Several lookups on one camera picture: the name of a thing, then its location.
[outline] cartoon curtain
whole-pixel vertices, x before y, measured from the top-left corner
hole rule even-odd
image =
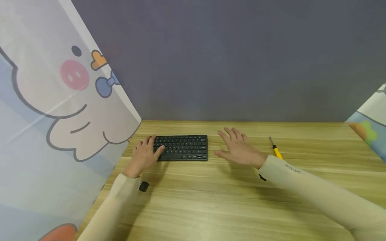
[[[72,240],[141,121],[62,2],[0,1],[1,241]]]
[[[351,128],[386,163],[386,84],[382,85],[348,120]]]

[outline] black keyboard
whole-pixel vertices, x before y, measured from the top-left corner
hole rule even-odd
[[[154,152],[164,145],[159,161],[207,161],[208,136],[159,136],[154,141]]]

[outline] desk surface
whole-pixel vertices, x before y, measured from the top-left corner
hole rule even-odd
[[[272,154],[272,136],[287,162],[386,207],[386,165],[345,123],[143,121],[76,238],[139,139],[207,134],[209,161],[158,162],[142,174],[150,187],[139,192],[114,240],[352,240],[295,194],[262,181],[256,169],[215,156],[215,150],[226,150],[217,135],[224,126],[237,128],[267,154]]]

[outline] yellow screwdriver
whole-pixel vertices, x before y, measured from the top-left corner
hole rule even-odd
[[[283,160],[283,157],[281,156],[278,147],[273,143],[272,137],[269,137],[269,140],[272,143],[273,152],[275,153],[276,157]]]

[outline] cartoon pig nose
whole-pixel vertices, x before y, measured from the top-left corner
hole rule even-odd
[[[86,68],[75,60],[67,60],[60,67],[63,82],[74,90],[83,90],[90,83]]]

